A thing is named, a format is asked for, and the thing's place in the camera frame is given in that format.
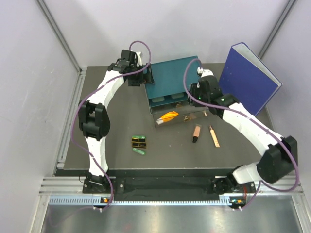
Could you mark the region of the teal drawer organizer box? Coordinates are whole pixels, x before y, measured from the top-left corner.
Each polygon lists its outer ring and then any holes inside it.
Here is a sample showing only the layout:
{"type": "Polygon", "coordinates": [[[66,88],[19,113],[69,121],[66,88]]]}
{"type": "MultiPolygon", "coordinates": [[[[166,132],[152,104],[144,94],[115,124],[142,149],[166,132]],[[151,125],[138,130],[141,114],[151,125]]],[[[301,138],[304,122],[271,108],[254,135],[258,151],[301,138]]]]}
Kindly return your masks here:
{"type": "Polygon", "coordinates": [[[153,84],[145,85],[151,114],[165,105],[186,101],[188,96],[183,86],[187,65],[197,56],[151,64],[153,84]]]}

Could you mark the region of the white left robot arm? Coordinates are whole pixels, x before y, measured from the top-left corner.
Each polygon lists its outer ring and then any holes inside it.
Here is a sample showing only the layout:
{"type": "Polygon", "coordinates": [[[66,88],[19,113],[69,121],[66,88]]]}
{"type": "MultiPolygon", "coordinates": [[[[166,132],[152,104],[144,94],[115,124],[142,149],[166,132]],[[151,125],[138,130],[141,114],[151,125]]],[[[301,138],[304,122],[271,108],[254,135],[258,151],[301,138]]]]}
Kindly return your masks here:
{"type": "Polygon", "coordinates": [[[117,90],[127,82],[129,86],[154,83],[151,69],[143,65],[141,52],[122,50],[121,57],[112,63],[98,86],[78,112],[79,129],[86,139],[90,155],[89,172],[84,181],[84,193],[108,193],[110,180],[106,177],[108,165],[105,140],[110,130],[107,108],[117,90]]]}

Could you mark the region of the orange cosmetic tube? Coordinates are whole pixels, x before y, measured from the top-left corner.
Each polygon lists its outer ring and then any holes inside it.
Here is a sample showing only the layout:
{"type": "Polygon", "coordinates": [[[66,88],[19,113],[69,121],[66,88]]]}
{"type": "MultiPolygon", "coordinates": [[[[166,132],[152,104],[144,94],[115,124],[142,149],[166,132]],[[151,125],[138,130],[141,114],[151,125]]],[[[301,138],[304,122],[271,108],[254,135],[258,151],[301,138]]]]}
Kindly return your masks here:
{"type": "Polygon", "coordinates": [[[159,119],[156,120],[156,123],[158,125],[163,124],[163,123],[167,123],[171,120],[173,120],[175,117],[177,117],[179,115],[178,112],[176,111],[170,111],[165,113],[163,116],[161,116],[159,119]]]}

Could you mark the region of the black gold eyeshadow palette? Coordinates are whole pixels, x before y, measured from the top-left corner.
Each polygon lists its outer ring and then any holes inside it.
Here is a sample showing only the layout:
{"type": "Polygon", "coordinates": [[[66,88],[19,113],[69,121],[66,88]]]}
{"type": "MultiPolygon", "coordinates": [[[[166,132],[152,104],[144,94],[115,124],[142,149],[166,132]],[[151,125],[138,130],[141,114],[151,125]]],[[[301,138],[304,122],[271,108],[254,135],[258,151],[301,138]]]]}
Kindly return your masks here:
{"type": "Polygon", "coordinates": [[[145,137],[132,137],[131,144],[133,148],[145,149],[147,147],[145,137]]]}

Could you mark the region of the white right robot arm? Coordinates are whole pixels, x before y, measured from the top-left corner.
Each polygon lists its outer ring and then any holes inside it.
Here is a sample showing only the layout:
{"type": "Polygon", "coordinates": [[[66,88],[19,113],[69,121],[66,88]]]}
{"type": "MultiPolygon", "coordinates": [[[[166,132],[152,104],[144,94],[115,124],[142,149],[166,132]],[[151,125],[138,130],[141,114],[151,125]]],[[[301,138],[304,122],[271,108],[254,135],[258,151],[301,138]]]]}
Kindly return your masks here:
{"type": "Polygon", "coordinates": [[[208,110],[233,126],[248,139],[261,155],[258,162],[233,169],[221,182],[232,192],[240,191],[245,183],[274,184],[292,171],[297,170],[297,141],[283,137],[249,113],[243,104],[231,94],[223,94],[217,79],[209,69],[198,68],[198,82],[190,85],[189,104],[208,107],[208,110]]]}

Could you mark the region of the green mascara tube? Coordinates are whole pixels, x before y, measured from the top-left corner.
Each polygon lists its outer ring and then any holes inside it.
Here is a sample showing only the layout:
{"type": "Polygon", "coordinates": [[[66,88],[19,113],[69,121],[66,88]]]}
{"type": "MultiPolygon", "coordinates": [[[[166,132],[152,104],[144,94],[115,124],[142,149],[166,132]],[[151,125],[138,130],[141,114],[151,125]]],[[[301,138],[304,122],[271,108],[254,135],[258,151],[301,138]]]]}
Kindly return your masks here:
{"type": "Polygon", "coordinates": [[[137,134],[137,135],[133,135],[132,138],[145,139],[146,136],[137,134]]]}
{"type": "Polygon", "coordinates": [[[139,155],[145,155],[146,153],[138,148],[132,148],[133,152],[139,154],[139,155]]]}

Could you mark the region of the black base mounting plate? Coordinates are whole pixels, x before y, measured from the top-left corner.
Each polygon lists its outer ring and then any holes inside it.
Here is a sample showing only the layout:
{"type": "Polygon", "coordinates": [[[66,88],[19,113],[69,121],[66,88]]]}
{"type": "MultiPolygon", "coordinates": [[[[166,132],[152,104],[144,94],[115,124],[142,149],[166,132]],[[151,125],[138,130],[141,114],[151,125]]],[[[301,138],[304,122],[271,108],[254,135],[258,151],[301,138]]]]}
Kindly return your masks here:
{"type": "Polygon", "coordinates": [[[229,168],[110,169],[111,191],[91,194],[113,194],[114,200],[127,201],[203,201],[219,200],[225,193],[255,192],[251,182],[235,187],[225,184],[229,172],[229,168]]]}

